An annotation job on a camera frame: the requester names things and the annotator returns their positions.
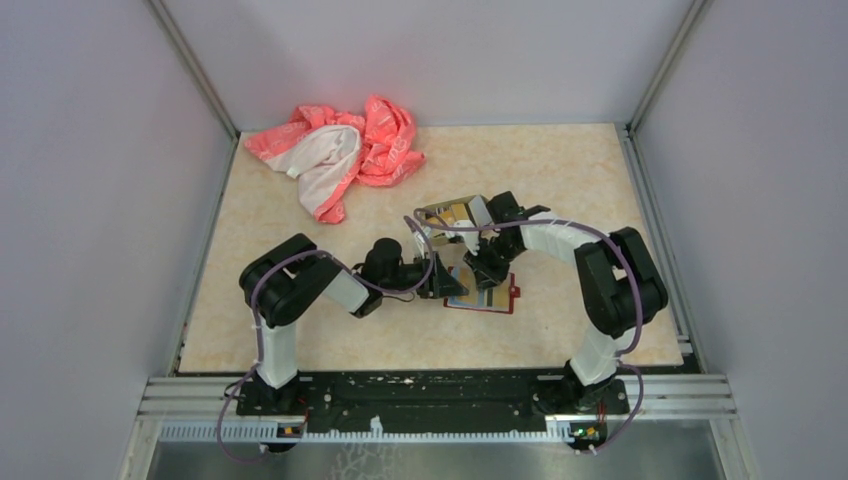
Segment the red card holder wallet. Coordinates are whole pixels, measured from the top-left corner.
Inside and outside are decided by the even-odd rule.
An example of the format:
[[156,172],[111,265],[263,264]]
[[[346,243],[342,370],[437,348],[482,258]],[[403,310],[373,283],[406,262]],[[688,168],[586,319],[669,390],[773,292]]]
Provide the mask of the red card holder wallet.
[[451,266],[448,272],[466,286],[469,293],[446,298],[443,302],[445,308],[504,315],[514,313],[515,300],[521,297],[521,289],[516,285],[514,273],[509,273],[505,282],[496,287],[478,290],[474,274],[469,267]]

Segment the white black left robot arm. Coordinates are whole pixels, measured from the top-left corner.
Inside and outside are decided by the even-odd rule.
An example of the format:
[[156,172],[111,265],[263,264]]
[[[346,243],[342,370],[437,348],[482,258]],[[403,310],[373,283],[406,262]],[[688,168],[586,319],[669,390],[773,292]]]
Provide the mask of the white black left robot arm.
[[302,233],[250,263],[239,286],[258,327],[253,388],[277,414],[292,411],[300,399],[295,322],[318,298],[362,318],[379,308],[387,295],[442,299],[469,293],[436,252],[407,263],[397,240],[380,238],[364,262],[348,271]]

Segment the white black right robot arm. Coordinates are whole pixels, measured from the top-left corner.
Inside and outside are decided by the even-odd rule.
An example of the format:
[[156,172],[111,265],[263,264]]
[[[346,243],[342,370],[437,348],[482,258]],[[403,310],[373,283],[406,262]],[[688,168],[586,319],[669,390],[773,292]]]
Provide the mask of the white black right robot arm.
[[590,325],[578,352],[564,365],[563,398],[590,411],[616,374],[622,355],[669,301],[667,288],[638,230],[609,234],[568,221],[541,205],[520,206],[511,192],[489,200],[491,220],[462,232],[464,261],[480,287],[504,282],[511,263],[533,251],[573,266]]

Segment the beige oval card tray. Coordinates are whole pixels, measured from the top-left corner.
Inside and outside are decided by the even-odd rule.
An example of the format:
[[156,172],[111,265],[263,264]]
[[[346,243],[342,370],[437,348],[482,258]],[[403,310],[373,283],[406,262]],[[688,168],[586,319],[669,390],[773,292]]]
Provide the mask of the beige oval card tray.
[[[452,227],[483,226],[493,224],[492,216],[487,208],[487,198],[482,195],[469,195],[457,199],[437,202],[423,207],[426,221],[433,224],[444,224]],[[425,226],[435,247],[449,243],[463,243],[464,233],[444,231]]]

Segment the pink white crumpled cloth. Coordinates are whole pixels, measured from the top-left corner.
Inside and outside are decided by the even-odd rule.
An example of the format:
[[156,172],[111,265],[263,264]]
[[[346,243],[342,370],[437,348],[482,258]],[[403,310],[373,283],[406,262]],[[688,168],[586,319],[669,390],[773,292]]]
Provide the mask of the pink white crumpled cloth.
[[282,125],[261,131],[245,148],[272,171],[297,181],[301,206],[319,223],[346,218],[343,196],[359,183],[393,187],[426,164],[413,148],[414,117],[379,96],[361,114],[328,105],[301,105]]

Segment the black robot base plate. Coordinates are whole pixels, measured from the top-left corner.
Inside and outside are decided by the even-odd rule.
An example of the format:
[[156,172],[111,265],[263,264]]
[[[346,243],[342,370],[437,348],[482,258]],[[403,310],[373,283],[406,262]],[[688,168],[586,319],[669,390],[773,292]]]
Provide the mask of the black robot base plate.
[[599,394],[569,399],[563,369],[301,372],[295,396],[271,401],[252,380],[236,395],[240,416],[303,416],[306,430],[363,432],[377,417],[390,433],[540,431],[549,415],[626,416],[620,379]]

